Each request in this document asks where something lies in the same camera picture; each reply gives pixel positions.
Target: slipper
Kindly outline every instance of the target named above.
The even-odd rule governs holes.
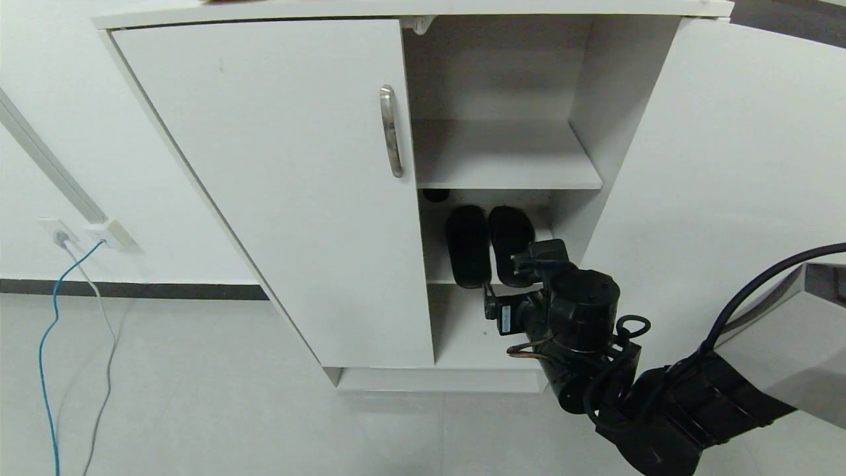
[[[497,275],[506,286],[525,288],[532,281],[514,273],[511,257],[526,251],[535,240],[535,227],[523,210],[512,207],[496,207],[487,217],[491,231],[493,252],[497,258]]]
[[[476,205],[454,209],[447,218],[446,235],[455,283],[475,289],[490,281],[490,241],[485,212]]]

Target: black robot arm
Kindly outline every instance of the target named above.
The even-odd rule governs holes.
[[[651,325],[640,316],[616,319],[620,289],[611,276],[579,269],[561,240],[533,243],[513,260],[517,274],[542,288],[496,296],[485,286],[485,315],[500,335],[528,336],[508,354],[538,359],[561,408],[587,414],[646,476],[691,475],[706,448],[795,410],[758,391],[710,340],[635,381],[640,346],[632,340]]]

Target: cabinet door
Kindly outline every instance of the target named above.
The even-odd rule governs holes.
[[[399,22],[186,25],[113,37],[321,363],[432,365]],[[386,84],[401,178],[382,126]]]
[[[583,264],[670,363],[765,268],[846,241],[844,204],[846,50],[685,19]]]

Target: black baseboard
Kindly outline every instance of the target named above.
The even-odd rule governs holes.
[[[0,293],[36,294],[51,296],[56,281],[0,280]],[[134,297],[145,299],[218,299],[228,301],[267,301],[259,285],[182,285],[96,283],[103,297]],[[65,281],[61,296],[94,296],[84,281]]]

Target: wall outlet plate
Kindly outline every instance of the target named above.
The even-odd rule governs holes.
[[[74,235],[74,232],[68,228],[66,224],[60,219],[55,219],[52,217],[38,217],[38,224],[50,235],[51,240],[56,240],[56,233],[62,231],[65,235],[68,236],[67,241],[71,243],[75,243],[79,241],[79,238]]]
[[[106,246],[112,249],[126,252],[138,247],[132,236],[129,236],[129,233],[116,219],[109,219],[99,224],[87,224],[82,228],[88,233],[88,236],[96,241],[105,241]]]

